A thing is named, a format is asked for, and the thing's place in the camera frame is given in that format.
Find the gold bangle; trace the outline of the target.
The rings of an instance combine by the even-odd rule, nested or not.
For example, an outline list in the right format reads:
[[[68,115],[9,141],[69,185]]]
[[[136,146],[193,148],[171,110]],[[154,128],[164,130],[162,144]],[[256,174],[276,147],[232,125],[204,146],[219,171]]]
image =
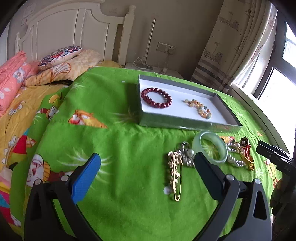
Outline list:
[[[255,169],[255,165],[251,154],[245,156],[244,152],[240,151],[240,156],[242,158],[242,161],[247,165],[248,169],[250,171],[253,171]]]

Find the grey cardboard tray box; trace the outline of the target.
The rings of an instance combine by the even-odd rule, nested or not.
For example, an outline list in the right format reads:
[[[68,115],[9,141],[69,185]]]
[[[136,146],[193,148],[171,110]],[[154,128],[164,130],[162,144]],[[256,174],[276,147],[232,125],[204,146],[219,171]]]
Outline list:
[[[172,103],[167,108],[154,108],[141,96],[147,88],[156,87],[167,93]],[[217,133],[238,132],[242,123],[222,98],[208,90],[173,80],[140,75],[137,84],[139,100],[139,124],[155,128],[178,128],[184,130],[212,131]],[[185,101],[195,100],[212,115],[203,118],[196,107]]]

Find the white wooden headboard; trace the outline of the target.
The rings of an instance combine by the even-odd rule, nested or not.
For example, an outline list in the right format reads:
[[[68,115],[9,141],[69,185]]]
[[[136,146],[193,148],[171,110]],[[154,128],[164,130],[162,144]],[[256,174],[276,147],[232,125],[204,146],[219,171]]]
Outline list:
[[[53,51],[78,45],[101,55],[103,61],[126,64],[136,7],[124,17],[101,11],[103,1],[59,1],[38,11],[27,23],[26,33],[16,34],[15,52],[24,51],[37,61]]]

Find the pink folded quilt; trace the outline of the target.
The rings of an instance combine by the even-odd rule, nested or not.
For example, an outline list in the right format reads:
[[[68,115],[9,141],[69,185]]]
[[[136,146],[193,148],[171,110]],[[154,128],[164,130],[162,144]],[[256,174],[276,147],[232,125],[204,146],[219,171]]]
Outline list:
[[[1,116],[12,103],[26,78],[38,72],[38,62],[27,63],[24,51],[17,52],[1,66]]]

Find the wall socket panel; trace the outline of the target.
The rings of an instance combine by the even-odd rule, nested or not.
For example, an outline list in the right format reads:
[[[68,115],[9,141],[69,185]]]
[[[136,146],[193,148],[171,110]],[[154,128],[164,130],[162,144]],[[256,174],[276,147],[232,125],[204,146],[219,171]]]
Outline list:
[[[160,51],[160,52],[163,52],[166,54],[174,55],[176,48],[174,46],[169,45],[169,44],[158,42],[156,51]]]

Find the green jade bangle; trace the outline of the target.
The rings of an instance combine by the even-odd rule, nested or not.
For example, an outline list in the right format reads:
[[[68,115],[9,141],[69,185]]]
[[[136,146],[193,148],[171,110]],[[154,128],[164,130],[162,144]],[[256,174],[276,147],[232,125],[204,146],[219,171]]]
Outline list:
[[[222,138],[213,132],[203,131],[198,133],[192,141],[194,153],[201,152],[211,164],[224,164],[228,151]]]

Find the gold safety pin brooch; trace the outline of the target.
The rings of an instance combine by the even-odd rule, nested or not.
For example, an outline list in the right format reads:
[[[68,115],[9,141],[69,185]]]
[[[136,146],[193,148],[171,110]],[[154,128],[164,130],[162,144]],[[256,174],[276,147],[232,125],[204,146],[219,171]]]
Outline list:
[[[180,201],[182,191],[183,158],[179,151],[168,153],[168,166],[170,170],[169,185],[176,202]]]

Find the white lamp pole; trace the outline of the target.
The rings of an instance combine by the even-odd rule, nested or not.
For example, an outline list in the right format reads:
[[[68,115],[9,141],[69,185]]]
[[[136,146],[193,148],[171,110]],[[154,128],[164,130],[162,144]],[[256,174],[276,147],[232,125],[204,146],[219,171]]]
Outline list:
[[[148,57],[148,54],[149,54],[149,48],[150,48],[150,45],[151,45],[151,40],[152,40],[152,35],[153,35],[153,32],[154,32],[155,23],[156,23],[156,18],[154,18],[153,21],[152,21],[151,30],[149,32],[149,37],[148,37],[148,41],[147,41],[147,47],[145,49],[145,55],[144,55],[144,67],[145,68],[150,68],[150,66],[147,63],[147,57]]]

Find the striped cartoon curtain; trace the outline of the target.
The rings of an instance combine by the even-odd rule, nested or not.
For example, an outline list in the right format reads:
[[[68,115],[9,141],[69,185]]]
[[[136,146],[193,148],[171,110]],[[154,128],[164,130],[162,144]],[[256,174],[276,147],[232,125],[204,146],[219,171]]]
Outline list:
[[[224,1],[192,82],[226,93],[262,51],[277,12],[270,1]]]

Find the black flower brooch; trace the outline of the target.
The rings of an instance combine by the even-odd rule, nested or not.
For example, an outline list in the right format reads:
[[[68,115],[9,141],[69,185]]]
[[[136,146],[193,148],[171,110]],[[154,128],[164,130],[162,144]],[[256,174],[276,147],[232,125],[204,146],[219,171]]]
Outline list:
[[[239,141],[240,147],[244,147],[246,148],[249,145],[249,140],[247,137],[243,137],[240,141]]]

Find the yellow cartoon bed sheet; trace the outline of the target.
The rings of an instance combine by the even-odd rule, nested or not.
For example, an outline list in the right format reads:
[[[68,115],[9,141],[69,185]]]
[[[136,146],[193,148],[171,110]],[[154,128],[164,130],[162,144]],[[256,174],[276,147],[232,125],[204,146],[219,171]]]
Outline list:
[[[21,87],[1,117],[1,169],[12,177],[1,182],[1,205],[5,224],[1,240],[23,236],[23,222],[30,187],[26,184],[35,154],[47,162],[44,177],[53,180],[62,171],[84,164],[91,154],[100,155],[99,170],[91,192],[81,203],[87,220],[104,240],[124,240],[124,217],[118,203],[106,194],[111,180],[107,171],[115,166],[126,140],[126,128],[116,125],[112,111],[126,108],[127,97],[136,85],[138,72],[93,67],[74,83]]]

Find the yellow patterned pillow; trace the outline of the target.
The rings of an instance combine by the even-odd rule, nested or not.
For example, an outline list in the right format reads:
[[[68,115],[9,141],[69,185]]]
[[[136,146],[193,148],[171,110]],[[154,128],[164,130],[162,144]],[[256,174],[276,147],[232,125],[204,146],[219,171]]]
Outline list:
[[[74,81],[89,68],[96,66],[101,59],[101,55],[94,50],[82,50],[76,57],[28,77],[23,85],[46,85],[60,80]]]

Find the embroidered round cushion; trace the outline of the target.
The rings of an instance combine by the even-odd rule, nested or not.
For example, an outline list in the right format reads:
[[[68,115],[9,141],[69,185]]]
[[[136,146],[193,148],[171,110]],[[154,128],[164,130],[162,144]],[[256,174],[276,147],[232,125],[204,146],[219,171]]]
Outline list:
[[[78,45],[72,45],[64,48],[60,48],[39,61],[39,70],[46,70],[56,65],[59,65],[65,61],[72,59],[82,51],[82,47]]]

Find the silver rhinestone pearl brooch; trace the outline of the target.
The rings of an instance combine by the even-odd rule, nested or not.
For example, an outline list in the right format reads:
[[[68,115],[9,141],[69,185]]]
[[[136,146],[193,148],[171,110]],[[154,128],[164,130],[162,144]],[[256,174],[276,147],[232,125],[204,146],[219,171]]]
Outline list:
[[[191,149],[188,142],[182,142],[177,148],[177,152],[182,156],[183,166],[186,167],[195,167],[194,157],[195,153]]]

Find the green cartoon bed sheet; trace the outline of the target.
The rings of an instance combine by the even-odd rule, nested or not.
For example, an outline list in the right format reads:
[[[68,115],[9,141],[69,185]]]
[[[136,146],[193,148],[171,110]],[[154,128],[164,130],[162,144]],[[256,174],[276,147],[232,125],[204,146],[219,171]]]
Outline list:
[[[11,212],[18,225],[32,184],[58,181],[97,153],[101,167],[78,206],[103,240],[192,240],[217,206],[194,168],[182,175],[180,201],[164,193],[167,153],[196,131],[138,124],[139,73],[95,67],[69,87],[41,94],[29,106],[26,157],[14,167]]]

